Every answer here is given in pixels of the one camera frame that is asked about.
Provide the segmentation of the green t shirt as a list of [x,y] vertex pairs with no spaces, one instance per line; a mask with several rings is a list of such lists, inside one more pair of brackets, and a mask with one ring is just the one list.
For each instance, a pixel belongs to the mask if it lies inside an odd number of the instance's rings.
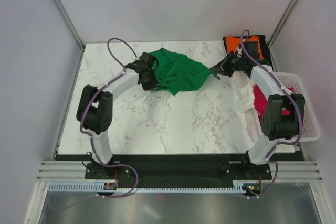
[[200,89],[210,76],[220,79],[210,68],[187,55],[165,48],[153,51],[151,55],[158,60],[153,66],[158,81],[155,91],[168,91],[175,96],[179,92]]

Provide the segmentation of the white plastic basket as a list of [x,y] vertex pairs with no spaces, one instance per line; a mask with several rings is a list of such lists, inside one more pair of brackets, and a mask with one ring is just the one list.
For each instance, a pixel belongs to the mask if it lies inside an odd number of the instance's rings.
[[[275,72],[274,75],[287,88],[293,88],[295,94],[302,94],[305,98],[305,111],[303,116],[302,136],[300,142],[316,141],[321,137],[320,127],[318,125],[315,113],[310,103],[307,92],[302,84],[301,79],[294,73]],[[252,137],[255,143],[262,133],[258,114],[254,108],[244,113],[247,124],[250,124],[256,130],[256,137]]]

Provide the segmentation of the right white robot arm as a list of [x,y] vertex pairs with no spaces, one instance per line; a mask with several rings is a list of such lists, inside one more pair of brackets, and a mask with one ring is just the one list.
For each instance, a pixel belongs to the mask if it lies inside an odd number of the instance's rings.
[[232,77],[235,72],[245,73],[267,99],[261,121],[262,135],[247,152],[249,161],[240,166],[240,172],[245,178],[254,178],[259,173],[258,165],[267,163],[279,145],[296,145],[300,141],[305,98],[283,86],[265,59],[256,60],[249,55],[239,57],[231,51],[211,70],[228,77]]

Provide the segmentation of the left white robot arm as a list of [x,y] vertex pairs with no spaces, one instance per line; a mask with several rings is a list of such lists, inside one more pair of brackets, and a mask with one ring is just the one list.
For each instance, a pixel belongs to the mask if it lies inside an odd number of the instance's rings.
[[81,94],[76,119],[79,130],[90,137],[93,160],[98,164],[97,173],[111,178],[115,165],[111,163],[113,153],[109,143],[108,128],[113,118],[113,103],[130,88],[141,85],[145,91],[158,86],[155,69],[158,59],[144,52],[141,57],[123,66],[122,72],[100,86],[86,85]]

